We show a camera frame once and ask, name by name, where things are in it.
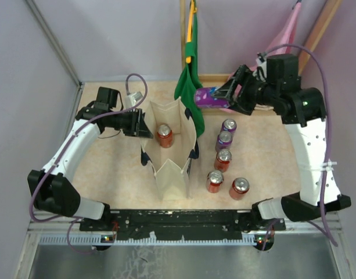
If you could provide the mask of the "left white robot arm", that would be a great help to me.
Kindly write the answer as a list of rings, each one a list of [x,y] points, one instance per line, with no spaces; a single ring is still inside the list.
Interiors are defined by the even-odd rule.
[[[53,158],[41,170],[30,171],[27,181],[33,221],[39,221],[34,215],[34,209],[38,209],[53,213],[54,218],[92,219],[92,224],[102,231],[112,226],[107,205],[83,198],[71,182],[87,150],[106,128],[122,131],[128,137],[153,138],[142,109],[134,106],[114,110],[119,93],[99,87],[96,99],[77,113],[70,133]]]

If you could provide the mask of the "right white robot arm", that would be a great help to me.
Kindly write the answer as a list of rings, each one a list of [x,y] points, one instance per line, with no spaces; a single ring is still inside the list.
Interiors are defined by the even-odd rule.
[[[351,206],[351,199],[341,194],[333,176],[333,165],[326,158],[325,134],[327,112],[320,90],[301,87],[299,59],[292,54],[272,55],[265,60],[265,80],[259,71],[241,65],[212,97],[223,99],[229,109],[251,115],[256,105],[273,108],[281,117],[291,139],[300,174],[299,192],[266,199],[252,205],[251,223],[266,229],[272,219],[315,220],[327,212]]]

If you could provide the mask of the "cream canvas tote bag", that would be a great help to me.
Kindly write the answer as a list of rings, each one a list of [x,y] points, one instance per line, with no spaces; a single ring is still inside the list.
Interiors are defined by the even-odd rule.
[[[151,102],[144,121],[153,138],[141,139],[141,163],[151,165],[161,200],[190,197],[189,179],[192,160],[199,157],[192,114],[180,99],[166,105]],[[172,145],[163,148],[158,142],[158,128],[166,124],[172,131]]]

